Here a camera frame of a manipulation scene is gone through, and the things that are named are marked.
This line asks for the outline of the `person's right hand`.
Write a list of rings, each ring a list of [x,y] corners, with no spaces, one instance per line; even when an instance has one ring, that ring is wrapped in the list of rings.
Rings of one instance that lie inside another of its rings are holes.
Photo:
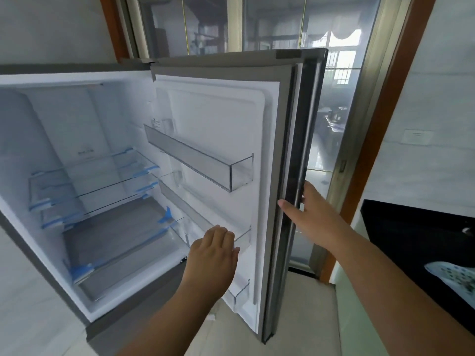
[[[302,196],[306,220],[294,224],[314,244],[336,255],[343,242],[354,238],[356,232],[308,181],[304,183]]]

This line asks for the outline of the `person's left hand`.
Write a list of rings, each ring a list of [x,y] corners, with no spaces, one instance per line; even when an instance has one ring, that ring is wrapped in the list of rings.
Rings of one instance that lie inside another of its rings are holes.
[[[217,300],[228,290],[238,262],[230,262],[235,235],[216,225],[196,240],[189,251],[181,284],[187,290]]]

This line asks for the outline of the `grey refrigerator door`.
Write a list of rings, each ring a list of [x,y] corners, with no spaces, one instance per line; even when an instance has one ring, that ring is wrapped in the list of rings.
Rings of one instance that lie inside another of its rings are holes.
[[[218,215],[252,228],[251,246],[240,252],[223,300],[232,310],[232,284],[250,280],[248,302],[237,314],[263,344],[276,334],[296,228],[277,201],[300,207],[327,56],[326,48],[316,48],[151,64],[159,131],[223,160],[254,155],[253,181],[230,193],[164,152],[170,171],[162,164],[159,178],[171,174]],[[204,231],[182,215],[181,232],[191,245]]]

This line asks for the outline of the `person's left forearm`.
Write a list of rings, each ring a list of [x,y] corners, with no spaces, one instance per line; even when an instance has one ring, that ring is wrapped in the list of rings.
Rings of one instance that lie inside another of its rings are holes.
[[[228,288],[229,283],[222,280],[183,281],[117,356],[184,356],[206,316]]]

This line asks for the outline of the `person's right forearm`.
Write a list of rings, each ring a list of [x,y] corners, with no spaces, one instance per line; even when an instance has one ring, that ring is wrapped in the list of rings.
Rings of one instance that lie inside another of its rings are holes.
[[[475,356],[475,336],[374,244],[352,229],[332,242],[330,252],[390,356]]]

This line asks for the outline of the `small clear door bin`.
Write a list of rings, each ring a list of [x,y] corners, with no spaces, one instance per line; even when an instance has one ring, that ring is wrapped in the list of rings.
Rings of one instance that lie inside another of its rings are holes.
[[[232,311],[238,313],[249,299],[250,280],[243,280],[234,282],[232,284],[231,305]]]

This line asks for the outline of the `clear crisper drawer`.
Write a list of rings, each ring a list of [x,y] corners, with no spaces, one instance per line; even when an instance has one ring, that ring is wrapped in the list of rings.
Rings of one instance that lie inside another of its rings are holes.
[[[93,302],[126,299],[185,258],[186,238],[177,223],[118,256],[94,263],[79,288]]]

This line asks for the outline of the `long clear door bin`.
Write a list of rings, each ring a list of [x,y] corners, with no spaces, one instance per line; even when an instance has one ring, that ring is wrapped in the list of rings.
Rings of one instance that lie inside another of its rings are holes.
[[[227,192],[233,192],[254,178],[254,155],[239,161],[227,161],[196,146],[144,125],[147,141],[176,161],[192,169]]]

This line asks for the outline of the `black countertop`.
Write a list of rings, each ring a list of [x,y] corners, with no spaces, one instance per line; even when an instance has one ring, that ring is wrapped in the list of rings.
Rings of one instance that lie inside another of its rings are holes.
[[[438,305],[475,335],[475,309],[426,265],[475,269],[475,218],[365,199],[370,241]]]

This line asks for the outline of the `glass crisper cover shelf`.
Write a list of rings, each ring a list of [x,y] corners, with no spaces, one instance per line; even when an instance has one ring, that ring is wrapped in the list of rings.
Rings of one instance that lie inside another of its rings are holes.
[[[169,208],[164,210],[152,200],[136,200],[77,223],[63,233],[72,283],[78,285],[94,263],[118,256],[180,221]]]

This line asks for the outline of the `glass shelf with blue tape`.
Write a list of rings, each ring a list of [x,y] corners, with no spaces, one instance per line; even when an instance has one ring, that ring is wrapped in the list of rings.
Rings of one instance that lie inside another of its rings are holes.
[[[51,189],[48,196],[30,208],[31,211],[39,211],[41,229],[67,229],[88,217],[147,197],[157,186],[158,180],[152,178],[151,174],[83,193],[77,193],[72,185],[64,185]]]
[[[77,193],[97,190],[126,179],[151,174],[158,179],[160,166],[134,148],[76,162],[57,169],[38,171],[29,178],[29,206],[48,196],[54,187],[72,185]]]

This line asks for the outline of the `white dotted cloth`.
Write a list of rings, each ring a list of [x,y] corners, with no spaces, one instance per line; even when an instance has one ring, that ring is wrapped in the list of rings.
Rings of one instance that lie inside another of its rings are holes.
[[[448,262],[427,263],[424,268],[449,286],[475,310],[475,268]]]

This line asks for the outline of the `grey refrigerator body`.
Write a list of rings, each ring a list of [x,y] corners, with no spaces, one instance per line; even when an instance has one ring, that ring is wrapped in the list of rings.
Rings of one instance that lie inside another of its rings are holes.
[[[152,200],[183,221],[159,187],[162,164],[170,171],[168,157],[147,141],[144,128],[161,128],[151,73],[157,60],[135,59],[125,65],[0,65],[0,226],[60,294],[59,307],[67,304],[86,325],[88,342],[102,356],[115,355],[169,298],[178,286],[190,245],[185,245],[185,258],[178,265],[126,299],[93,302],[72,283],[65,264],[63,233],[81,221],[67,229],[41,229],[39,212],[28,209],[28,181],[38,171],[134,148],[160,166],[158,186],[147,197],[124,204]]]

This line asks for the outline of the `brown wooden door frame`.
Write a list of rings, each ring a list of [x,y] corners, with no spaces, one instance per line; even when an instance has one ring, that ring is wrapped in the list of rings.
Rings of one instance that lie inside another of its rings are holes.
[[[112,52],[118,62],[130,59],[140,59],[131,56],[129,43],[123,27],[123,17],[117,0],[98,0],[100,10],[104,15],[105,27],[110,39]],[[430,16],[437,0],[412,0],[407,11],[407,16],[402,22],[399,35],[394,37],[395,43],[392,49],[387,51],[382,70],[378,73],[373,86],[363,86],[363,102],[358,103],[358,117],[352,117],[353,123],[348,131],[352,131],[350,148],[341,159],[343,167],[336,167],[337,181],[343,196],[339,202],[333,202],[330,195],[326,198],[331,205],[335,205],[343,220],[347,223],[353,221],[357,206],[363,198],[364,186],[369,185],[370,169],[376,165],[377,151],[382,147],[383,136],[393,119],[397,102],[400,99],[403,85],[407,81],[410,67],[415,59],[423,33],[427,27]],[[250,53],[260,52],[223,52],[210,54],[234,55],[242,53],[249,56]],[[177,56],[192,58],[205,55]]]

